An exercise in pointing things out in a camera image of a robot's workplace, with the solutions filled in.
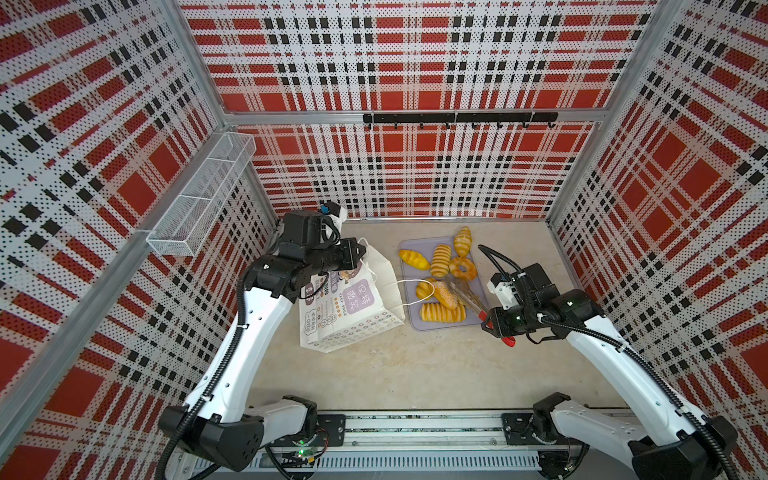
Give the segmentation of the red handled metal tongs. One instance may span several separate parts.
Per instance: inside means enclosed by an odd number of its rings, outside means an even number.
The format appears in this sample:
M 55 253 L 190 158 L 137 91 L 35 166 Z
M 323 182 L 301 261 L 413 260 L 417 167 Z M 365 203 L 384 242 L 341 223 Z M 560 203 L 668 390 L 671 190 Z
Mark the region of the red handled metal tongs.
M 489 331 L 492 323 L 487 320 L 487 315 L 491 307 L 487 305 L 487 301 L 475 293 L 467 280 L 448 276 L 444 282 L 447 288 L 478 316 L 482 321 L 483 329 Z

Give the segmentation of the white printed paper bag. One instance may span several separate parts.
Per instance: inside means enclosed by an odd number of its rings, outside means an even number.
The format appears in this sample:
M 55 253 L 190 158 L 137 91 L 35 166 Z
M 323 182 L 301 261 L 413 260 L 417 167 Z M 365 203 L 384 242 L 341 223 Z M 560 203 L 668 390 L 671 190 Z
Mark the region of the white printed paper bag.
M 352 270 L 314 276 L 302 290 L 299 340 L 306 349 L 330 353 L 402 326 L 406 309 L 423 301 L 404 300 L 394 268 L 361 240 L 366 253 Z

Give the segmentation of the sugar dusted orange bread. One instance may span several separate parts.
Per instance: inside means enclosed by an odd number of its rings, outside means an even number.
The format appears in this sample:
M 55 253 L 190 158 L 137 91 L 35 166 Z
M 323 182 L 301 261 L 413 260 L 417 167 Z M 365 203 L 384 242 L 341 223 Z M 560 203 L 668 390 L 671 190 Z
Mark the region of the sugar dusted orange bread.
M 451 292 L 446 284 L 439 280 L 432 281 L 434 288 L 434 298 L 446 309 L 455 310 L 459 306 L 457 297 Z

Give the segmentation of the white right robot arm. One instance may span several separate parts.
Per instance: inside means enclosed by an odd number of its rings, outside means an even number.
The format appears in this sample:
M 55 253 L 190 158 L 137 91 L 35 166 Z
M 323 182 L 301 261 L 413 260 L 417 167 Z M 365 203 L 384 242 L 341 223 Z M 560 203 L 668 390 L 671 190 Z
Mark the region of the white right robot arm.
M 731 460 L 735 427 L 679 394 L 586 292 L 562 293 L 540 265 L 522 268 L 485 245 L 479 249 L 498 271 L 490 288 L 501 303 L 483 314 L 482 329 L 507 344 L 549 329 L 548 340 L 563 340 L 583 355 L 636 418 L 621 421 L 555 392 L 533 405 L 532 437 L 542 444 L 576 440 L 622 462 L 640 479 L 738 478 Z

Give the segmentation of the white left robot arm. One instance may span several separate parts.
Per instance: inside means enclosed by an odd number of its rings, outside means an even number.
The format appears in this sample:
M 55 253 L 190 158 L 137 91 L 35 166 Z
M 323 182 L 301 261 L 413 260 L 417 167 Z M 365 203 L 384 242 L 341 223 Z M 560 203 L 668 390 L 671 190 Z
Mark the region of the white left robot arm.
M 251 384 L 277 328 L 313 277 L 354 269 L 366 253 L 344 238 L 344 207 L 327 202 L 317 211 L 297 210 L 282 218 L 282 232 L 248 266 L 235 288 L 237 316 L 198 385 L 179 406 L 166 408 L 160 430 L 169 438 L 155 476 L 164 478 L 176 450 L 241 471 L 272 442 L 312 439 L 317 406 L 296 396 L 256 409 L 248 406 Z

